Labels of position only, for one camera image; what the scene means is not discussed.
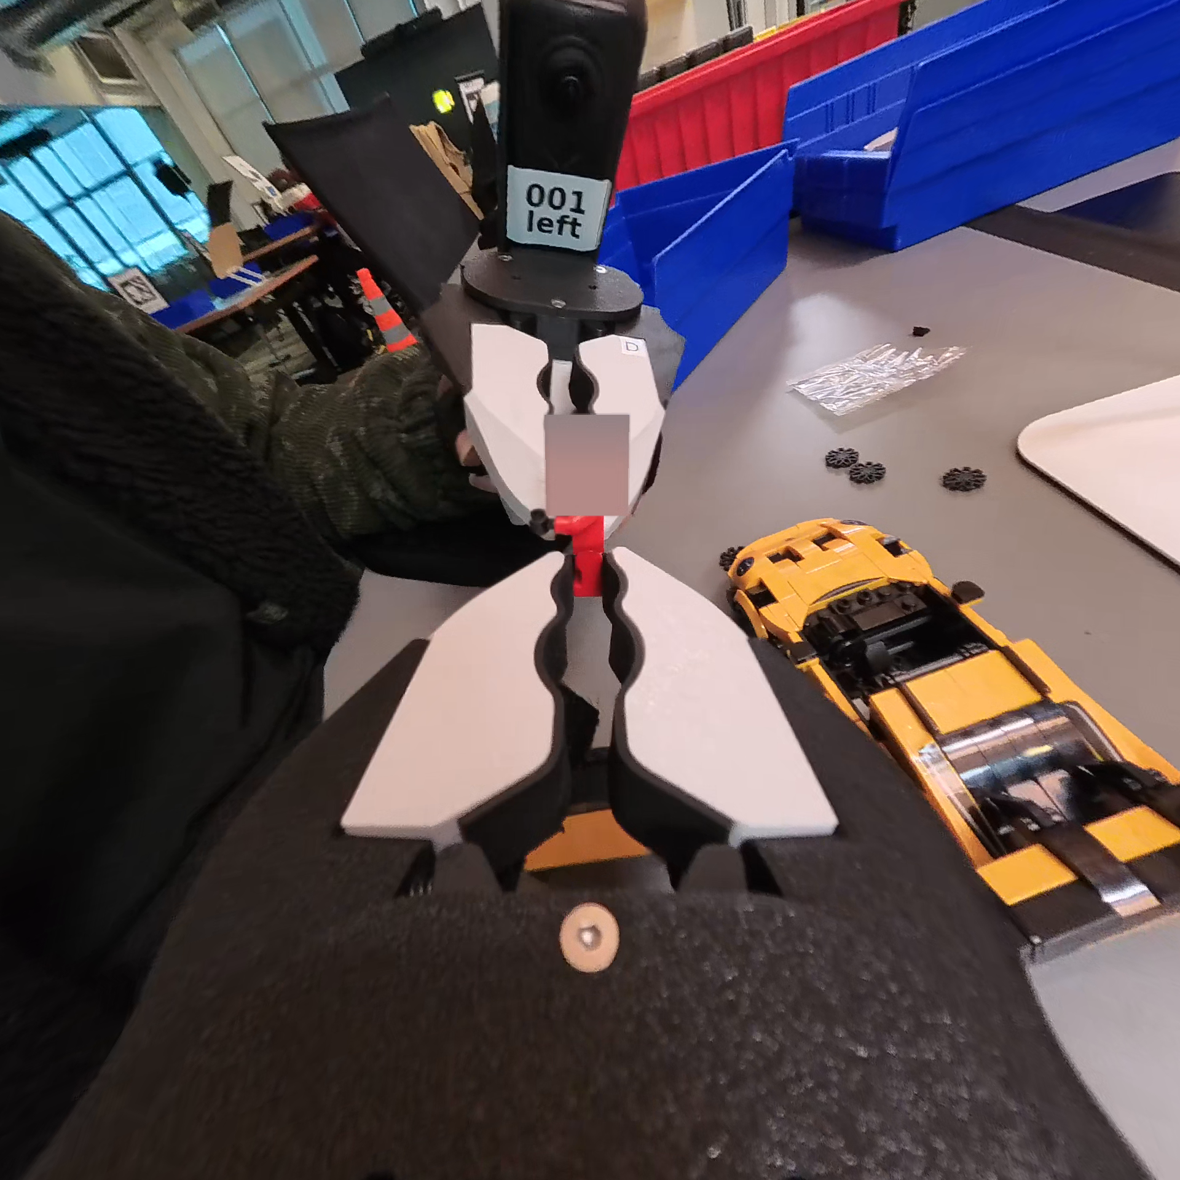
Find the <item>yellow lego car roof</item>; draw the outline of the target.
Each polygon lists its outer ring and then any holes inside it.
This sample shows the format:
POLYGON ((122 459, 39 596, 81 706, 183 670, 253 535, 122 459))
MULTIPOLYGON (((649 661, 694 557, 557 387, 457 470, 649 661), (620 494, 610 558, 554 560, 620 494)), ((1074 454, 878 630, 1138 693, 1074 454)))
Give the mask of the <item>yellow lego car roof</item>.
POLYGON ((568 816, 557 834, 545 839, 523 862, 523 871, 541 875, 617 861, 637 861, 649 850, 628 835, 611 810, 579 812, 568 816))

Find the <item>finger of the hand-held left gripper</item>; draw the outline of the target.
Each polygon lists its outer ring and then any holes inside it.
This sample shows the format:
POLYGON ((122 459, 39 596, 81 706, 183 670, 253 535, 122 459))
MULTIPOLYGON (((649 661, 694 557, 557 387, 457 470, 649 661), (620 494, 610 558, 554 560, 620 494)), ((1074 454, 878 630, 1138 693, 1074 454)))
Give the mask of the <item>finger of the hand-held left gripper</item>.
POLYGON ((570 429, 570 510, 601 517, 611 539, 644 495, 665 411, 642 339, 604 335, 583 343, 575 371, 590 380, 592 398, 570 429))
POLYGON ((500 325, 471 326, 468 434, 514 524, 545 508, 543 423, 550 405, 539 378, 550 364, 543 341, 500 325))

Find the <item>red plastic storage bin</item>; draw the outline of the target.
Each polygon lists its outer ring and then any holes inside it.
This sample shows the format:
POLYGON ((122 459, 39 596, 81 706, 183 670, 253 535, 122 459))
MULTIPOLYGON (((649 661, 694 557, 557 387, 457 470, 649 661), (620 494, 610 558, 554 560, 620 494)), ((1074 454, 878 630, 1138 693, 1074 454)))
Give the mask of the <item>red plastic storage bin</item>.
POLYGON ((777 145, 790 89, 894 40, 901 8, 849 3, 635 94, 615 191, 777 145))

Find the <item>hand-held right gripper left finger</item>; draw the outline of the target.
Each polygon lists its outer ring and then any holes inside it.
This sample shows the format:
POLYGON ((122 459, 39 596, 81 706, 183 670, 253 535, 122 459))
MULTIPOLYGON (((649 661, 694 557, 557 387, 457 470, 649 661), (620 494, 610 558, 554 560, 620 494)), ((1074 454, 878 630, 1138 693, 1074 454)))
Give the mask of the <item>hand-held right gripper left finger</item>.
POLYGON ((570 798, 565 639, 572 560, 486 589, 428 641, 343 816, 358 839, 541 844, 570 798))

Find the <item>red lego minifigure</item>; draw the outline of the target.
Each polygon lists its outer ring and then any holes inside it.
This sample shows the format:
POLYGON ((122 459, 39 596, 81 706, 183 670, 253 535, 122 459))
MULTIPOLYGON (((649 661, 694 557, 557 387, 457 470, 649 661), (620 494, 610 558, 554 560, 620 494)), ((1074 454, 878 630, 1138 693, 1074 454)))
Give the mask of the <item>red lego minifigure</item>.
POLYGON ((574 596, 601 598, 601 569, 606 549, 606 521, 602 517, 556 517, 550 519, 543 510, 534 510, 529 528, 538 537, 554 535, 570 540, 574 560, 574 596))

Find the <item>white desk stand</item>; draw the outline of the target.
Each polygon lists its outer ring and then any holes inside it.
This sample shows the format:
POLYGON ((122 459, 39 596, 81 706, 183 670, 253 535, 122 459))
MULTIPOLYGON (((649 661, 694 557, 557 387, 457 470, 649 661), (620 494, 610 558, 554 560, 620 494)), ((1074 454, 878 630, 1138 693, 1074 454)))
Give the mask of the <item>white desk stand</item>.
POLYGON ((1018 458, 1178 567, 1178 377, 1029 423, 1018 458))

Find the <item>person's left forearm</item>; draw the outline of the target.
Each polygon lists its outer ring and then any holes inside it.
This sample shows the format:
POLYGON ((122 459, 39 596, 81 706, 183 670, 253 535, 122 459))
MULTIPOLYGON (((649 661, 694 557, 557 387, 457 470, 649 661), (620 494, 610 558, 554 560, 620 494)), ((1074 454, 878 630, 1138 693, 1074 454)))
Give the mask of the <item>person's left forearm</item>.
POLYGON ((491 504, 441 434, 441 375, 423 346, 381 353, 333 384, 253 378, 216 348, 115 298, 104 314, 286 490, 331 542, 444 524, 491 504))

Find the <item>clear plastic bag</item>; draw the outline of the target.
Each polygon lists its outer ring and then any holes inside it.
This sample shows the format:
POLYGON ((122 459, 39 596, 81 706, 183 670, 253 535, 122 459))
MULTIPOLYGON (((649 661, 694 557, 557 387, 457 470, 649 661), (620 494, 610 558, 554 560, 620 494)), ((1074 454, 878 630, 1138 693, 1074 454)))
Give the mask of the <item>clear plastic bag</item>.
POLYGON ((791 380, 788 391, 834 418, 847 418, 944 373, 964 357, 966 350, 955 346, 935 351, 874 346, 791 380))

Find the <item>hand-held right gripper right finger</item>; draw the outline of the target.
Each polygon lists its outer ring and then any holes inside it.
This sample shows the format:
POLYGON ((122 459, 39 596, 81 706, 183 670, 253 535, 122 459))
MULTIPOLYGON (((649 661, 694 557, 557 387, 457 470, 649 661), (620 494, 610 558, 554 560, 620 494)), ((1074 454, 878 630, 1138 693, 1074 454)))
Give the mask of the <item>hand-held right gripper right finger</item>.
POLYGON ((610 805, 640 844, 827 837, 836 814, 743 630, 617 548, 602 560, 610 805))

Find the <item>yellow lego car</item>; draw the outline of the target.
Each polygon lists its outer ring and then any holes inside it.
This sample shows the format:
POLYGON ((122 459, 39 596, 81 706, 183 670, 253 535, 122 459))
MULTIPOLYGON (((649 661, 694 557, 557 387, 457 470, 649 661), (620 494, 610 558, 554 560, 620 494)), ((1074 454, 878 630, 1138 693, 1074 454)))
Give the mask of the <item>yellow lego car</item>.
POLYGON ((739 625, 915 783, 1027 949, 1178 913, 1178 769, 903 540, 811 521, 743 546, 739 625))

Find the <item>orange traffic cone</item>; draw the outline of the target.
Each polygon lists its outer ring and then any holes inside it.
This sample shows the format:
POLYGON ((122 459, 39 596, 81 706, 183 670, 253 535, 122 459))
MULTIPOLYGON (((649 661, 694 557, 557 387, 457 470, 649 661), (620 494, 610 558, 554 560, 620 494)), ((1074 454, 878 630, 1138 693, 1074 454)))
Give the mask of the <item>orange traffic cone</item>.
POLYGON ((390 355, 397 355, 415 348, 417 339, 406 328, 399 314, 394 310, 387 294, 383 292, 383 289, 379 289, 372 274, 367 269, 360 269, 356 272, 356 280, 360 283, 361 296, 365 299, 369 314, 376 323, 376 330, 379 334, 385 351, 390 355))

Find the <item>black panel board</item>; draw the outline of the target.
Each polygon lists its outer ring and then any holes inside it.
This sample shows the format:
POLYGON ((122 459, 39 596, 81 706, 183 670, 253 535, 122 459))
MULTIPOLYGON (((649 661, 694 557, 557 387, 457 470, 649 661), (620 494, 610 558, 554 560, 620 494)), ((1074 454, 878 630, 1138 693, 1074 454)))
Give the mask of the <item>black panel board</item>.
POLYGON ((414 317, 433 307, 480 220, 387 96, 367 109, 262 127, 414 317))

